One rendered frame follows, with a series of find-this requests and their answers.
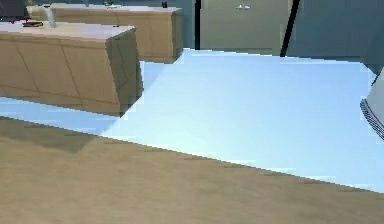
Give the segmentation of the wooden kitchen counter cabinet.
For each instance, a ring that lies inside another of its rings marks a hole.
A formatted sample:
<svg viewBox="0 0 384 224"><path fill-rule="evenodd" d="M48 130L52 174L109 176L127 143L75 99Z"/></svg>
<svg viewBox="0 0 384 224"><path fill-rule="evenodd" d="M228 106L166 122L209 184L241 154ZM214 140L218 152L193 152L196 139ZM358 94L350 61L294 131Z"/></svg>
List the wooden kitchen counter cabinet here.
<svg viewBox="0 0 384 224"><path fill-rule="evenodd" d="M183 53L181 8L52 3L28 6L27 12L34 20L47 21L45 6L56 22L134 26L134 42L113 49L120 55L127 50L141 61L172 64Z"/></svg>

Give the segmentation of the olive room door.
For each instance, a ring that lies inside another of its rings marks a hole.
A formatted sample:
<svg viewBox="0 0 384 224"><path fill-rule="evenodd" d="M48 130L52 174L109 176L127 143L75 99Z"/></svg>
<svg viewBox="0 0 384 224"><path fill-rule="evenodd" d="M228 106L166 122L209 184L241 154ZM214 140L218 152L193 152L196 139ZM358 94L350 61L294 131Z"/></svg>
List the olive room door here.
<svg viewBox="0 0 384 224"><path fill-rule="evenodd" d="M279 56L293 0L201 0L200 49ZM248 5L251 9L236 9Z"/></svg>

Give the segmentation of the wooden kitchen island counter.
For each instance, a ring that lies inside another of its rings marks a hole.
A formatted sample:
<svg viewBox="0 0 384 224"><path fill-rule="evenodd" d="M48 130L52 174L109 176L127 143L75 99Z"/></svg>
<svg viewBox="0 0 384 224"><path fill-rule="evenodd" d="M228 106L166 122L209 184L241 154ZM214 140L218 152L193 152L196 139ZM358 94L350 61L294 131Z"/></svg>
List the wooden kitchen island counter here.
<svg viewBox="0 0 384 224"><path fill-rule="evenodd" d="M120 117L143 90L133 26L0 23L0 97Z"/></svg>

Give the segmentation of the grey fridge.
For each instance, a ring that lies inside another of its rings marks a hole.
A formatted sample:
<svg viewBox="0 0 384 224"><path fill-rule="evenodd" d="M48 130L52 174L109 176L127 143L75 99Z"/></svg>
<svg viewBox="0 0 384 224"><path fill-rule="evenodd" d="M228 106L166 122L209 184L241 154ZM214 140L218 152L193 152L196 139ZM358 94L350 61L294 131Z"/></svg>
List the grey fridge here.
<svg viewBox="0 0 384 224"><path fill-rule="evenodd" d="M364 118L384 141L384 68L374 79L369 94L360 102Z"/></svg>

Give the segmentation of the dark appliance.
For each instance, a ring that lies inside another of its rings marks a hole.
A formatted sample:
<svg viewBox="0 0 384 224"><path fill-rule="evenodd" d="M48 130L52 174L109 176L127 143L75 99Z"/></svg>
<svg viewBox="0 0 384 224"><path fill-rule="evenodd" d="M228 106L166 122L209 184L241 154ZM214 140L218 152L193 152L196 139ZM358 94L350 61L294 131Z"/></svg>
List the dark appliance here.
<svg viewBox="0 0 384 224"><path fill-rule="evenodd" d="M24 0L0 0L0 21L29 18Z"/></svg>

